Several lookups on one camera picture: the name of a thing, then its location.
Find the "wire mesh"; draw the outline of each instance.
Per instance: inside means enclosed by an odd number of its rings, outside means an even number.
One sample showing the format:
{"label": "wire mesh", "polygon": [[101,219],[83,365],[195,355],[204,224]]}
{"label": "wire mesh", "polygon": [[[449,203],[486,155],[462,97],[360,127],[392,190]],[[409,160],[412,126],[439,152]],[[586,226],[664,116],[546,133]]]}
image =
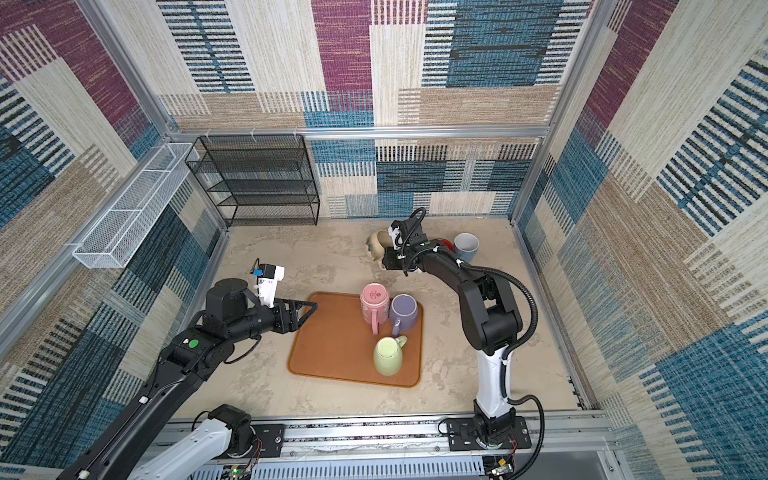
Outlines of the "wire mesh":
{"label": "wire mesh", "polygon": [[125,268],[188,175],[192,144],[166,144],[147,162],[73,256],[87,268]]}
{"label": "wire mesh", "polygon": [[300,135],[199,137],[187,166],[228,226],[315,224],[317,185]]}

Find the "orange tray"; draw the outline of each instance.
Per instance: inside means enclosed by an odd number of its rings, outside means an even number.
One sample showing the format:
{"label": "orange tray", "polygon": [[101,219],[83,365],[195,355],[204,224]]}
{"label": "orange tray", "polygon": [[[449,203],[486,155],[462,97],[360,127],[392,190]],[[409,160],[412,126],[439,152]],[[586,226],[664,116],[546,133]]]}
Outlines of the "orange tray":
{"label": "orange tray", "polygon": [[288,370],[296,375],[317,376],[350,382],[412,387],[422,374],[422,327],[424,308],[412,329],[403,333],[402,368],[384,376],[373,366],[373,349],[384,336],[392,335],[392,322],[379,326],[379,334],[362,318],[360,297],[349,293],[313,293],[317,311],[296,334],[288,359]]}

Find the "mug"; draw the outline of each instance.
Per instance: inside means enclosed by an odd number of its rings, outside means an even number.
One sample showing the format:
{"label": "mug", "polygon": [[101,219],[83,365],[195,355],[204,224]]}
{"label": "mug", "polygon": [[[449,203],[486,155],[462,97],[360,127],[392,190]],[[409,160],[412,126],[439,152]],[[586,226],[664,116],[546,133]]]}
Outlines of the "mug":
{"label": "mug", "polygon": [[453,246],[456,248],[458,258],[471,262],[480,248],[480,240],[471,233],[460,233],[453,239]]}
{"label": "mug", "polygon": [[392,336],[407,332],[416,324],[419,317],[419,305],[410,295],[401,293],[392,299],[389,307],[389,319],[392,320]]}
{"label": "mug", "polygon": [[392,238],[386,230],[379,230],[371,233],[366,240],[366,253],[371,260],[381,260],[384,258],[384,248],[393,246]]}
{"label": "mug", "polygon": [[392,376],[402,368],[402,346],[408,337],[401,335],[397,338],[385,336],[373,348],[373,366],[384,376]]}
{"label": "mug", "polygon": [[374,335],[379,333],[379,325],[389,317],[389,292],[381,283],[369,283],[360,293],[362,317],[371,325]]}

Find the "light green mug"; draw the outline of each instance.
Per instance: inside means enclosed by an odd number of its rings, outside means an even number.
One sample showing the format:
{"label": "light green mug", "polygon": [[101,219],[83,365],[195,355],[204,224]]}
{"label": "light green mug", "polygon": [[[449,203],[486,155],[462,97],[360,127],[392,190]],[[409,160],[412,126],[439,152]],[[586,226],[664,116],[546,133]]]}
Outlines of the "light green mug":
{"label": "light green mug", "polygon": [[408,337],[401,335],[392,338],[385,336],[376,343],[373,349],[373,365],[376,371],[384,376],[392,376],[402,367],[402,346],[406,344]]}

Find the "purple mug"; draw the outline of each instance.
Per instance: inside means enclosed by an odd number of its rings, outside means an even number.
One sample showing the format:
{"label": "purple mug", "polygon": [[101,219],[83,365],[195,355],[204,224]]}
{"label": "purple mug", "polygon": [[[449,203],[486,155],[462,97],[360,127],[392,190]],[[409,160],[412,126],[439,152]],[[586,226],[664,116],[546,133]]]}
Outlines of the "purple mug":
{"label": "purple mug", "polygon": [[392,336],[398,336],[413,328],[417,318],[419,318],[419,305],[415,298],[401,293],[392,299],[392,305],[389,308]]}

